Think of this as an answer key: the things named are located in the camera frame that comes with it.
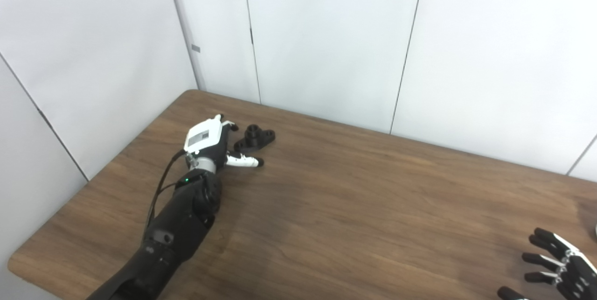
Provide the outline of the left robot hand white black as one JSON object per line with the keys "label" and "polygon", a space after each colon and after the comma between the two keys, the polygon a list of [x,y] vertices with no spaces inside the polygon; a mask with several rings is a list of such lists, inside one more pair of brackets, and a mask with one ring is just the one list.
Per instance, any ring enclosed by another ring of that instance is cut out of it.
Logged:
{"label": "left robot hand white black", "polygon": [[262,167],[262,158],[247,157],[228,149],[229,133],[238,129],[232,121],[222,121],[221,114],[193,126],[188,131],[183,148],[188,168],[216,174],[226,166]]}

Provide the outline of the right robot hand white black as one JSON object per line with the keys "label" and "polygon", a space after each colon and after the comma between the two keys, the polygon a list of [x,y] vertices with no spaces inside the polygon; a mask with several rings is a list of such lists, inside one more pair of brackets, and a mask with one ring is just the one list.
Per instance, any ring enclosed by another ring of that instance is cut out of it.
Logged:
{"label": "right robot hand white black", "polygon": [[563,237],[536,228],[529,242],[544,249],[550,256],[539,253],[522,253],[524,262],[540,265],[546,272],[528,272],[527,283],[540,283],[554,287],[566,300],[595,300],[597,298],[597,271],[587,256]]}

